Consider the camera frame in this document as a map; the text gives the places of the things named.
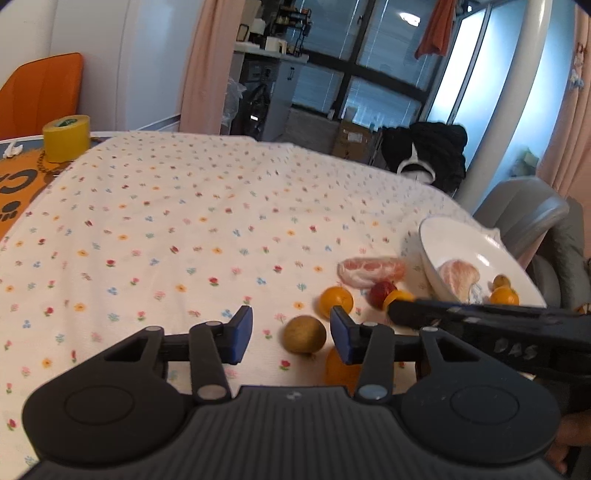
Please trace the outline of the person's right hand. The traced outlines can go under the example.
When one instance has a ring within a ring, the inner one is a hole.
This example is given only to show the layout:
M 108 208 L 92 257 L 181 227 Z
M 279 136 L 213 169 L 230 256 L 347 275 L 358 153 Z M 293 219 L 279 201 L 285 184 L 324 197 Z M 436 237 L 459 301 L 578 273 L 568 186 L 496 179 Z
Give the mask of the person's right hand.
M 589 447 L 591 443 L 590 412 L 566 415 L 562 418 L 556 439 L 546 454 L 546 460 L 561 474 L 570 447 Z

